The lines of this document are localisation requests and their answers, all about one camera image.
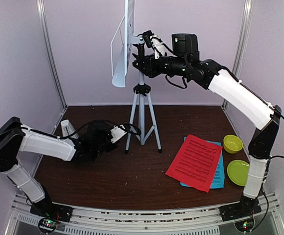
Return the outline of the grey music stand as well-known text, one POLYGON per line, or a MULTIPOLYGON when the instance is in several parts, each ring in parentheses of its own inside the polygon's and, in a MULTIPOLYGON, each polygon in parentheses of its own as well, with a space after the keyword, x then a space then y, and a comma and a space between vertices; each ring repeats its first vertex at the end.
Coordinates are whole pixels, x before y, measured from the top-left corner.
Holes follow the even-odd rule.
MULTIPOLYGON (((116 66, 114 66, 113 64, 111 65, 112 84, 113 86, 118 88, 124 88, 126 85, 126 76, 128 72, 132 47, 133 46, 137 47, 138 55, 144 56, 145 40, 141 34, 134 35, 134 9, 135 9, 135 2, 133 0, 126 0, 124 2, 124 15, 110 42, 110 52, 113 52, 113 42, 116 38, 116 35, 117 34, 123 35, 122 49, 117 59, 117 64, 116 66)), ((151 92, 151 87, 145 83, 144 74, 142 72, 139 72, 139 82, 133 88, 134 98, 131 108, 130 119, 129 119, 130 132, 128 132, 128 137, 125 147, 126 154, 129 152, 131 136, 134 134, 133 123, 135 118, 136 107, 139 108, 138 127, 141 131, 140 134, 136 134, 136 137, 139 140, 140 144, 144 145, 147 139, 150 137, 150 135, 154 133, 158 152, 162 153, 163 151, 150 92, 151 92), (148 132, 145 131, 145 103, 144 103, 145 99, 147 99, 148 101, 148 107, 152 120, 152 125, 148 130, 148 132)))

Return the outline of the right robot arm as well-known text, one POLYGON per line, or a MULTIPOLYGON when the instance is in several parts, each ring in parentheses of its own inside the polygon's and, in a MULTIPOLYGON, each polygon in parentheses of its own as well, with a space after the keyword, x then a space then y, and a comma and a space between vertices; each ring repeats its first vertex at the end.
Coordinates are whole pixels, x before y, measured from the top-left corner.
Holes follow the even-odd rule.
POLYGON ((227 67, 212 59, 200 60, 195 34, 173 34, 171 56, 166 54, 168 46, 152 31, 140 34, 139 38, 154 51, 145 55, 144 50, 139 49, 135 56, 133 66, 144 75, 154 78, 165 74, 180 76, 183 83, 194 81, 231 103, 254 124, 256 129, 248 146, 250 166, 243 194, 238 203, 221 207, 223 212, 247 216, 258 204, 258 195, 268 172, 270 152, 280 125, 280 107, 261 99, 227 67))

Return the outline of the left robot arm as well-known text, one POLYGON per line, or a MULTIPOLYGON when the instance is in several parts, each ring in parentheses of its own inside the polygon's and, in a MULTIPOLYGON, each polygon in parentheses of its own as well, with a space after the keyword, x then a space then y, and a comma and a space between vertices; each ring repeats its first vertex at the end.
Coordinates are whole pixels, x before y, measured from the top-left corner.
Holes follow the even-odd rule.
POLYGON ((126 135, 124 125, 111 125, 109 120, 93 120, 85 124, 87 132, 79 136, 62 122, 65 136, 54 136, 30 128, 12 117, 0 128, 0 172, 5 174, 31 201, 44 217, 56 212, 46 189, 38 183, 17 158, 19 152, 31 152, 61 159, 66 162, 94 162, 102 153, 118 147, 126 135))

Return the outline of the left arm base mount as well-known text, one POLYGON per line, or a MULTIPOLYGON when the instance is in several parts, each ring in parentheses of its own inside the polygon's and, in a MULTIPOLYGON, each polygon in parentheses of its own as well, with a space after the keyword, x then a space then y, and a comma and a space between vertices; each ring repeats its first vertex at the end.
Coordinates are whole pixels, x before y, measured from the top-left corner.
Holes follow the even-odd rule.
POLYGON ((52 204, 51 208, 39 208, 36 204, 32 204, 30 213, 40 216, 38 221, 38 229, 42 234, 50 234, 61 225, 62 222, 70 222, 73 208, 58 204, 52 204))

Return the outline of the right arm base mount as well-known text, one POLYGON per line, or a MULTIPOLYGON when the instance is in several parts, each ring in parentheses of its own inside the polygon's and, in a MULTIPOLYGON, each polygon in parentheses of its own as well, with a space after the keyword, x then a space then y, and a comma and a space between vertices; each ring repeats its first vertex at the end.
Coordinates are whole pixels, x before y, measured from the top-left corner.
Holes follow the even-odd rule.
POLYGON ((260 206, 252 209, 240 206, 239 203, 221 206, 219 208, 222 221, 234 221, 235 228, 242 233, 251 232, 255 228, 254 215, 261 212, 260 206))

